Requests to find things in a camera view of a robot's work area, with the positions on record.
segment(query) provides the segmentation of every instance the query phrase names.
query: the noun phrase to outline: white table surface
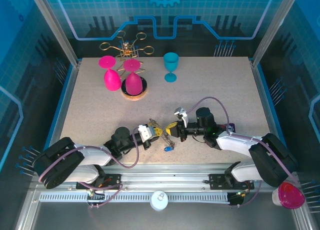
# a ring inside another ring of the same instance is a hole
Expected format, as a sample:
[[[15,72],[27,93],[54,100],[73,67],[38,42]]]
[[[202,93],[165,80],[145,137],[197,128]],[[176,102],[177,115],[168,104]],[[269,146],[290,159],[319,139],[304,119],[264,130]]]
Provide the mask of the white table surface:
[[[174,116],[177,107],[188,110],[205,96],[215,96],[222,101],[237,133],[263,136],[269,132],[247,57],[180,57],[174,83],[164,80],[167,71],[163,58],[139,60],[146,69],[140,75],[147,81],[147,94],[139,101],[130,101],[121,90],[106,89],[106,70],[99,67],[99,58],[83,58],[61,138],[68,136],[80,144],[99,146],[110,140],[118,127],[125,126],[132,131],[148,123],[149,118],[165,128],[177,120]],[[209,107],[218,124],[226,123],[221,106],[214,100],[205,100],[198,107]],[[195,111],[190,113],[189,121],[196,121]],[[167,145],[162,139],[153,142],[147,151],[141,146],[139,163],[232,163],[248,159],[232,151],[209,148],[191,136],[185,142],[171,139],[176,147],[170,152],[164,151]],[[132,163],[135,159],[133,149],[123,156],[122,162]]]

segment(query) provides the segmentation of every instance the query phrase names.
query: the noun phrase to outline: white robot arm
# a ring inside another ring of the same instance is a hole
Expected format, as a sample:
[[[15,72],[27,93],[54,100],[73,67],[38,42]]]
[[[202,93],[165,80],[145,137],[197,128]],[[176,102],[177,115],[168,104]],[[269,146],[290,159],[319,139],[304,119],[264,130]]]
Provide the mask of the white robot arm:
[[[181,107],[177,108],[174,114],[179,121],[171,123],[166,128],[166,132],[171,136],[179,137],[181,142],[184,142],[188,135],[201,135],[209,147],[234,151],[251,158],[249,161],[233,164],[231,176],[228,177],[232,177],[237,182],[263,180],[271,186],[278,187],[288,177],[278,160],[262,144],[272,148],[272,152],[290,173],[298,166],[296,159],[273,134],[269,133],[264,137],[248,137],[227,132],[226,128],[223,129],[215,123],[214,116],[207,107],[197,109],[197,122],[193,123],[188,121],[187,113]]]
[[[134,134],[137,145],[147,150],[157,140],[153,127],[140,125]],[[118,128],[111,140],[104,145],[83,146],[75,144],[68,137],[62,138],[38,155],[32,166],[46,188],[54,188],[64,182],[83,182],[99,186],[104,180],[101,166],[115,164],[123,152],[135,147],[133,135],[125,127]]]

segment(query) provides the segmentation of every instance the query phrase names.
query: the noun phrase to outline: pink silicone cup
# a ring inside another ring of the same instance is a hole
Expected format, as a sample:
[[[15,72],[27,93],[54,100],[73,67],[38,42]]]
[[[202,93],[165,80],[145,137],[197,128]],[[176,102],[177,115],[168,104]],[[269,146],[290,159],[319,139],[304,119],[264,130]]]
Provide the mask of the pink silicone cup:
[[[101,68],[109,69],[109,68],[115,66],[116,62],[117,61],[116,61],[115,57],[103,56],[99,60],[99,65],[100,65]]]
[[[121,79],[117,72],[108,69],[104,74],[105,87],[110,91],[116,91],[121,87]]]
[[[142,92],[142,80],[136,73],[131,72],[125,80],[125,90],[132,96]]]
[[[279,201],[286,208],[296,209],[301,207],[305,202],[305,196],[290,183],[282,183],[278,190]]]
[[[123,68],[126,71],[134,72],[140,68],[141,64],[138,60],[136,59],[129,59],[126,60],[123,64]]]

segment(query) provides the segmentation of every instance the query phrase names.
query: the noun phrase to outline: teal wine glass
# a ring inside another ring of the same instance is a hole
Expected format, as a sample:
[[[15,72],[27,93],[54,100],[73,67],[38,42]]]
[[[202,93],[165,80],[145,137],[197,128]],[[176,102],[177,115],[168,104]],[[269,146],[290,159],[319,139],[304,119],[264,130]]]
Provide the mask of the teal wine glass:
[[[170,72],[165,75],[164,79],[167,82],[175,82],[177,76],[173,73],[173,71],[175,71],[178,67],[179,56],[176,53],[169,52],[164,55],[163,59],[165,68]]]

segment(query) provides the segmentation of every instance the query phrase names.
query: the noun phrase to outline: wooden base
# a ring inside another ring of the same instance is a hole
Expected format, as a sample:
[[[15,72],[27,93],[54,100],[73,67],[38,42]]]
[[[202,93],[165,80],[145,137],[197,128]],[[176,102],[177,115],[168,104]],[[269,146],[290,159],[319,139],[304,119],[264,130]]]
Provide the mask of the wooden base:
[[[121,91],[122,91],[122,94],[124,95],[124,97],[126,97],[128,100],[131,100],[131,101],[137,101],[137,100],[140,100],[147,92],[147,82],[146,80],[143,78],[143,77],[140,77],[142,79],[142,92],[138,95],[130,95],[127,91],[126,91],[126,80],[124,80],[122,82],[122,85],[121,85]]]

